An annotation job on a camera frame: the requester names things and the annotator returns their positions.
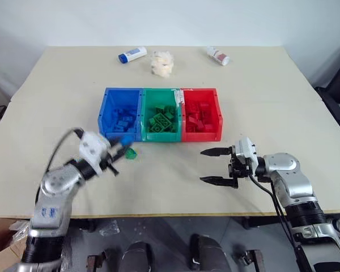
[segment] green bin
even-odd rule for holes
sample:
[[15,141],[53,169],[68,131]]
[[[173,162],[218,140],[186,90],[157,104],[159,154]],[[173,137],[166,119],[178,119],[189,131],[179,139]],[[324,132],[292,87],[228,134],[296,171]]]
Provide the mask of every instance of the green bin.
[[[143,89],[141,108],[141,138],[144,142],[181,142],[181,105],[175,101],[175,92],[180,89]],[[149,119],[156,115],[156,106],[173,106],[176,113],[173,122],[175,132],[150,132]]]

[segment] blue bin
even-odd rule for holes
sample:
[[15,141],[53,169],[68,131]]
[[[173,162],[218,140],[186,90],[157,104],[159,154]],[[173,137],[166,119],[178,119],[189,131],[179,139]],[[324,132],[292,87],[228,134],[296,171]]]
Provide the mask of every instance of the blue bin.
[[141,88],[106,88],[98,116],[100,133],[107,139],[131,136],[141,141]]

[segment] floor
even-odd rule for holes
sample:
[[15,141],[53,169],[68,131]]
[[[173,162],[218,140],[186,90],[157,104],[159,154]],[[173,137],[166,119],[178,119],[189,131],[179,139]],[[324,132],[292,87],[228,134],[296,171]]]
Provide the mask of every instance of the floor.
[[[153,271],[190,271],[188,244],[194,233],[210,236],[219,242],[233,272],[255,271],[253,265],[237,266],[232,259],[233,248],[239,245],[247,249],[260,249],[267,272],[298,271],[292,248],[279,224],[245,230],[239,221],[240,218],[230,217],[101,219],[97,221],[95,232],[78,229],[69,232],[65,244],[64,271],[86,271],[88,255],[100,254],[104,250],[124,252],[131,243],[139,240],[152,247]],[[98,271],[113,270],[105,262]]]

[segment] cardboard box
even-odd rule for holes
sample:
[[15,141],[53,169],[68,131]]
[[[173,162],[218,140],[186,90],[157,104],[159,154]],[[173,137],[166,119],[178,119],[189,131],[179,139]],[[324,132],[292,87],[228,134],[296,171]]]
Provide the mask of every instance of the cardboard box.
[[9,226],[15,222],[15,219],[0,218],[0,272],[19,262],[25,250],[26,238],[7,246],[15,233],[9,230]]

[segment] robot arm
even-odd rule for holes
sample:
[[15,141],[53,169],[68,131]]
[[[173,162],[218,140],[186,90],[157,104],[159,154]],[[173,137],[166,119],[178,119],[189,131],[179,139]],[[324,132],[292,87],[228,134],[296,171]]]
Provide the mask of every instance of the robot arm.
[[255,145],[245,137],[229,148],[211,148],[201,154],[230,155],[229,179],[201,177],[215,185],[238,188],[238,178],[253,175],[258,182],[272,182],[276,197],[291,223],[292,241],[300,271],[340,271],[340,238],[328,223],[313,192],[311,182],[301,172],[300,162],[288,153],[256,156]]
[[131,141],[122,140],[114,154],[110,148],[120,142],[109,142],[102,136],[85,132],[79,145],[81,159],[47,172],[42,178],[34,216],[30,221],[27,246],[19,272],[59,271],[64,237],[67,234],[72,202],[87,180],[109,168],[115,175],[113,163],[121,158]]

